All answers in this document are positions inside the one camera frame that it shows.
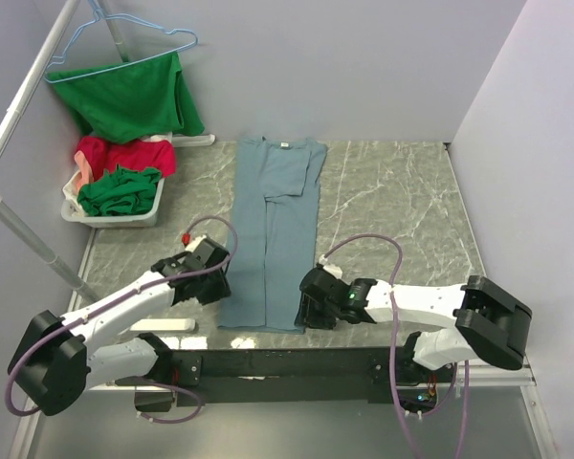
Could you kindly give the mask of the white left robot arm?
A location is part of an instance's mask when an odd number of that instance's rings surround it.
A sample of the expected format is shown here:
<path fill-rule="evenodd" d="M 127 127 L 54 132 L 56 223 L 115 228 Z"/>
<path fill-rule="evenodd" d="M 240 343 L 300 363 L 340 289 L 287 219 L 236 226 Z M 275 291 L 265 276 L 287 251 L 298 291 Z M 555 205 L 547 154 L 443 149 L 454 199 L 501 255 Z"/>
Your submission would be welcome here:
<path fill-rule="evenodd" d="M 224 271 L 232 255 L 207 236 L 193 239 L 186 249 L 155 263 L 138 279 L 113 294 L 62 316 L 50 311 L 36 315 L 8 367 L 5 404 L 14 406 L 12 391 L 21 388 L 34 410 L 47 416 L 71 406 L 93 387 L 136 378 L 167 390 L 177 381 L 174 351 L 159 337 L 144 332 L 133 339 L 113 339 L 136 322 L 182 301 L 205 305 L 229 296 Z"/>

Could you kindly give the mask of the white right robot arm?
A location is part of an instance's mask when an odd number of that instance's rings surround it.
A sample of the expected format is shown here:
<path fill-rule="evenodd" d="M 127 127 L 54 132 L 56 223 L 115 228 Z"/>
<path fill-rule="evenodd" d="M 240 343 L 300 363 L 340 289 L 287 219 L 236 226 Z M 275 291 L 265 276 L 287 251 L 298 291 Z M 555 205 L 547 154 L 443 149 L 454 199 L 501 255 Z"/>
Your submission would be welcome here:
<path fill-rule="evenodd" d="M 517 371 L 523 367 L 532 310 L 485 276 L 463 285 L 395 285 L 373 278 L 346 283 L 335 266 L 317 266 L 300 282 L 295 323 L 332 330 L 338 321 L 380 324 L 394 319 L 429 326 L 415 332 L 401 358 L 406 378 L 421 382 L 433 370 L 470 359 Z"/>

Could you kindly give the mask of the grey-blue polo shirt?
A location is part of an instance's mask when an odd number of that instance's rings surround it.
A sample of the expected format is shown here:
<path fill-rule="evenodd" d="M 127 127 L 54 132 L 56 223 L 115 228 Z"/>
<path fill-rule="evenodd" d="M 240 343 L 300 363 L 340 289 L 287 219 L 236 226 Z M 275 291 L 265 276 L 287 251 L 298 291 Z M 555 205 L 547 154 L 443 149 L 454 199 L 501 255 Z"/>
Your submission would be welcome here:
<path fill-rule="evenodd" d="M 236 250 L 222 329 L 299 334 L 299 284 L 315 265 L 320 173 L 327 154 L 314 140 L 245 139 L 237 144 L 231 223 Z"/>

